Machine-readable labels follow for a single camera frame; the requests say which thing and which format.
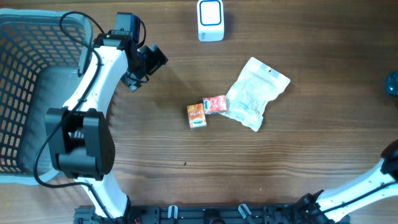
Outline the orange small carton box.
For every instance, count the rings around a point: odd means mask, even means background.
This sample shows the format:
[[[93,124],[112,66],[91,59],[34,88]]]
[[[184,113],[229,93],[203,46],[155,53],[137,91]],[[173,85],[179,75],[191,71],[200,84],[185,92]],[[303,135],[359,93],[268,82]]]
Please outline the orange small carton box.
[[[191,129],[207,125],[202,103],[187,106],[188,120]]]

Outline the red snack packet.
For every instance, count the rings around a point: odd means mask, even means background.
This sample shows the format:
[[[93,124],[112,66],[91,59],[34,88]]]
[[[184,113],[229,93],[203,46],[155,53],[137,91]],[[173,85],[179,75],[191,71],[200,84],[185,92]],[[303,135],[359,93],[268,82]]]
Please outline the red snack packet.
[[[219,95],[203,99],[205,114],[215,114],[227,111],[226,96]]]

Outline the white resealable pouch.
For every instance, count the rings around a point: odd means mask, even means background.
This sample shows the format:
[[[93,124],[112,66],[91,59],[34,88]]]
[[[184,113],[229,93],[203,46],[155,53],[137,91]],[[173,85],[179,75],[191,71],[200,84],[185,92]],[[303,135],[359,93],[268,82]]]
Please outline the white resealable pouch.
[[[227,110],[223,116],[239,121],[257,132],[263,122],[268,102],[285,91],[290,79],[252,57],[226,94]]]

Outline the blue mouthwash bottle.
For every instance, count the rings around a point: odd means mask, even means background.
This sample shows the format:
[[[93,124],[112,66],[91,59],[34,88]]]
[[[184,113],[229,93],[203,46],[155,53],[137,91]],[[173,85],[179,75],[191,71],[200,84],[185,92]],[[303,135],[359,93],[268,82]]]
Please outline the blue mouthwash bottle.
[[[398,95],[398,71],[393,71],[386,78],[386,91],[392,96]]]

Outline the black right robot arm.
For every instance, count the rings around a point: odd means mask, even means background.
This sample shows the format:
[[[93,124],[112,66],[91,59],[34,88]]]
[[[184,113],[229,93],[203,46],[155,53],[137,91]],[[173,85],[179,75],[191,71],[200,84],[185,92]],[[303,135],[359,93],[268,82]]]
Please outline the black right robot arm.
[[[294,205],[294,223],[339,223],[355,210],[396,195],[397,141],[393,141],[363,175],[337,188],[304,195]]]

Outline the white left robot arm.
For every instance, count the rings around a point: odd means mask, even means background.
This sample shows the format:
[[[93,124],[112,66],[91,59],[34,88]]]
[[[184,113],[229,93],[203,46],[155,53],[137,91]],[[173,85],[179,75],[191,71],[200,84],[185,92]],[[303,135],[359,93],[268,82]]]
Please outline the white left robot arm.
[[[168,61],[158,46],[148,47],[139,37],[145,28],[133,13],[119,12],[113,30],[82,43],[92,55],[82,81],[61,108],[45,115],[47,137],[39,151],[48,146],[53,168],[72,179],[70,186],[84,188],[94,203],[89,221],[131,222],[130,199],[112,171],[115,145],[106,115],[119,82],[136,91]]]

